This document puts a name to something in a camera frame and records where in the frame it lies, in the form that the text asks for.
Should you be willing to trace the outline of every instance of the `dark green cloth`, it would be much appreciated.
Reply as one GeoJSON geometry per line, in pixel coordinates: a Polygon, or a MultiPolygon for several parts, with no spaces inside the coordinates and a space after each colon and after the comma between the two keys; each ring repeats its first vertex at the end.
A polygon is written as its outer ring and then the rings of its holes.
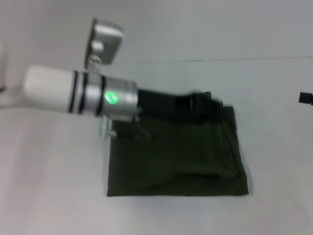
{"type": "MultiPolygon", "coordinates": [[[[172,125],[142,117],[151,141],[111,140],[107,196],[248,194],[234,109],[220,124],[172,125]]],[[[117,131],[135,125],[114,122],[117,131]]]]}

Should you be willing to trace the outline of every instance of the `white wall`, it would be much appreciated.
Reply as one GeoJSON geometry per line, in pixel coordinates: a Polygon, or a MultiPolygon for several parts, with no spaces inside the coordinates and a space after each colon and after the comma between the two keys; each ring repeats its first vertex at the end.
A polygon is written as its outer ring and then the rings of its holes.
{"type": "Polygon", "coordinates": [[[312,234],[313,108],[297,101],[313,92],[313,59],[287,58],[313,56],[312,6],[2,0],[10,85],[34,63],[81,69],[91,17],[114,21],[126,39],[105,74],[163,91],[209,90],[234,105],[252,194],[107,198],[99,120],[1,110],[0,234],[312,234]],[[286,59],[260,59],[269,57],[286,59]]]}

